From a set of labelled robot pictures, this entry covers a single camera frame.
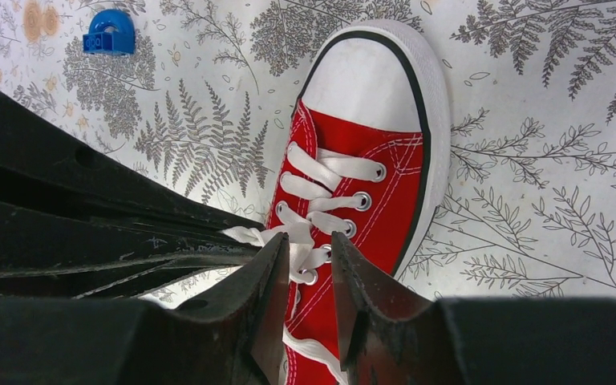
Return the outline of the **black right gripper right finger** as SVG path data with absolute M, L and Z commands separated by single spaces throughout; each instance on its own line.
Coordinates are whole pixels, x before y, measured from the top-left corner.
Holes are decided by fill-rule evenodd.
M 420 384 L 421 314 L 432 301 L 366 259 L 344 233 L 331 235 L 338 358 L 350 384 Z

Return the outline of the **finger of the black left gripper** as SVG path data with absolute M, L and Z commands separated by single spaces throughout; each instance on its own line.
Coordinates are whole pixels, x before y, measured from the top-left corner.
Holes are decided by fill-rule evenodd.
M 2 92 L 0 203 L 136 229 L 196 233 L 263 227 L 132 171 Z
M 0 202 L 0 297 L 137 297 L 257 251 L 215 233 L 127 229 Z

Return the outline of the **blue plastic toy piece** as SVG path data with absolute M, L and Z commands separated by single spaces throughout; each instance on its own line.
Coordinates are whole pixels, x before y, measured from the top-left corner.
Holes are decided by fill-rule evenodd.
M 83 52 L 90 55 L 133 55 L 136 49 L 133 21 L 122 10 L 102 10 L 91 20 L 82 44 Z

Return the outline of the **red canvas sneaker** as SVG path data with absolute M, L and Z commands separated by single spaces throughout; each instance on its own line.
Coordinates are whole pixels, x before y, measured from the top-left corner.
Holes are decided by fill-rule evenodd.
M 333 233 L 389 275 L 406 266 L 444 198 L 450 167 L 444 75 L 420 32 L 357 22 L 318 51 L 294 109 L 265 228 L 240 243 L 289 238 L 284 384 L 344 384 L 338 360 Z

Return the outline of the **floral patterned table mat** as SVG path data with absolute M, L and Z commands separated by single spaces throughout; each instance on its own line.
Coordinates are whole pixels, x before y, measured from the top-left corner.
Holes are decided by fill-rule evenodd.
M 133 55 L 90 55 L 102 10 Z M 192 200 L 269 211 L 333 32 L 389 18 L 451 98 L 448 190 L 399 279 L 422 295 L 616 297 L 616 1 L 0 1 L 0 90 Z

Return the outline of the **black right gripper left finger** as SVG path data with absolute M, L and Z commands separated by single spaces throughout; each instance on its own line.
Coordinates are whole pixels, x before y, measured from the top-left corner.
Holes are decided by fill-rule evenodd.
M 176 308 L 177 384 L 277 384 L 289 289 L 289 240 L 271 238 L 253 259 Z

